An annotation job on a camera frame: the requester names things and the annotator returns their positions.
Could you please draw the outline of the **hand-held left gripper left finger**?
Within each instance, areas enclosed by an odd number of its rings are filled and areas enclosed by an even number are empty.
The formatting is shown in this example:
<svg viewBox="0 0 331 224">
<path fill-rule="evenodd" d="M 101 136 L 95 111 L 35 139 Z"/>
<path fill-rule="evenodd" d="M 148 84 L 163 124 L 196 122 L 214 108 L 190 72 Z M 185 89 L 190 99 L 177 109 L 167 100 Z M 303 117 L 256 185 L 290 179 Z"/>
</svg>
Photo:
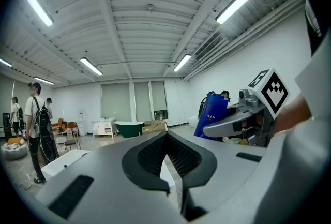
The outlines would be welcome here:
<svg viewBox="0 0 331 224">
<path fill-rule="evenodd" d="M 49 179 L 36 199 L 46 208 L 79 176 L 93 182 L 66 219 L 69 223 L 186 223 L 164 191 L 144 190 L 122 170 L 122 158 L 132 147 L 156 134 L 129 138 L 91 151 Z"/>
</svg>

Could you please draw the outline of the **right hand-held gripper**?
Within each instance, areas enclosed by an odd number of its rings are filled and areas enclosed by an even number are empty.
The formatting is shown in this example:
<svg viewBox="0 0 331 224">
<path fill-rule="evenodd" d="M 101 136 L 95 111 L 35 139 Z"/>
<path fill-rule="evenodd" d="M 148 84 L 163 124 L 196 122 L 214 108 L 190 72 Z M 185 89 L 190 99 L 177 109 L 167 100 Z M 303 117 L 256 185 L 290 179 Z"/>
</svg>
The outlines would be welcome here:
<svg viewBox="0 0 331 224">
<path fill-rule="evenodd" d="M 239 91 L 238 103 L 229 105 L 226 117 L 203 127 L 210 138 L 243 135 L 251 146 L 267 147 L 276 118 L 290 92 L 275 68 L 262 70 Z"/>
</svg>

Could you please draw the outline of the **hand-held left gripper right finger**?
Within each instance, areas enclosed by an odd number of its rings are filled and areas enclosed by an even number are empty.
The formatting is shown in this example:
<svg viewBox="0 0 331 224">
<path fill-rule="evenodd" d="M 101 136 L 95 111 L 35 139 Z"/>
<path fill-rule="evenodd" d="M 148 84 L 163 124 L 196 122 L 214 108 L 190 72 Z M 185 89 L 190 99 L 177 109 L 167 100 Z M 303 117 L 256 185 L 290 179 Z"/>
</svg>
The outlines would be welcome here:
<svg viewBox="0 0 331 224">
<path fill-rule="evenodd" d="M 195 136 L 178 135 L 177 138 L 190 148 L 212 153 L 211 160 L 202 157 L 200 164 L 206 168 L 196 175 L 203 177 L 207 170 L 212 170 L 207 183 L 183 191 L 182 207 L 193 210 L 192 223 L 253 223 L 266 185 L 257 177 L 261 163 L 240 155 L 247 153 L 261 159 L 267 149 Z"/>
</svg>

